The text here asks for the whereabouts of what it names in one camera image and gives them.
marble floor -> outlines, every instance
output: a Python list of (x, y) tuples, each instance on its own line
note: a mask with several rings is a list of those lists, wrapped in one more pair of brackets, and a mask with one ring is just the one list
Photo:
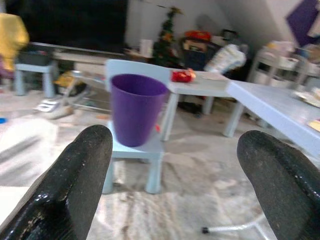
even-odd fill
[[(27, 96), (0, 93), (0, 222), (33, 181), (84, 128), (105, 124), (108, 115), (78, 109), (59, 120), (34, 114), (41, 91)], [(262, 213), (255, 192), (237, 160), (241, 134), (260, 129), (241, 118), (231, 138), (222, 131), (231, 104), (217, 101), (213, 114), (195, 118), (178, 111), (165, 143), (162, 191), (144, 192), (148, 164), (126, 160), (115, 165), (114, 192), (102, 195), (88, 240), (260, 240), (254, 229), (203, 235), (201, 227), (243, 224)], [(14, 146), (15, 151), (6, 152)], [(266, 220), (261, 223), (275, 240)]]

purple plastic cup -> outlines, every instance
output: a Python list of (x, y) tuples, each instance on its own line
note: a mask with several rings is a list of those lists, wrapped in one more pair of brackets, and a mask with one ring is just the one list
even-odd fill
[(156, 125), (167, 87), (151, 77), (120, 74), (111, 79), (111, 107), (116, 139), (128, 147), (143, 145)]

television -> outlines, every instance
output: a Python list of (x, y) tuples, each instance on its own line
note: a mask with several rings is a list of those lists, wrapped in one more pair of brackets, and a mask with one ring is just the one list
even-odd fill
[(33, 44), (123, 53), (128, 0), (5, 0)]

christmas tree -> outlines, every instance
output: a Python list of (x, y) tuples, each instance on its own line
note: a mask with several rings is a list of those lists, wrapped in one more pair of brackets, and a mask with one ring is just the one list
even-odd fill
[(179, 58), (176, 57), (171, 45), (175, 41), (173, 31), (173, 19), (176, 14), (182, 14), (181, 10), (171, 7), (167, 13), (168, 19), (162, 24), (162, 30), (158, 41), (153, 45), (153, 63), (164, 67), (176, 67), (179, 65)]

blue stool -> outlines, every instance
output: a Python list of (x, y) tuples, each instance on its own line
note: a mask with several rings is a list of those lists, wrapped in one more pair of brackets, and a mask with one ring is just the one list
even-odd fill
[(24, 72), (42, 73), (43, 91), (46, 98), (54, 98), (55, 88), (53, 80), (58, 77), (58, 66), (52, 61), (47, 66), (37, 66), (24, 63), (15, 64), (14, 87), (17, 96), (26, 95), (26, 86), (24, 82)]

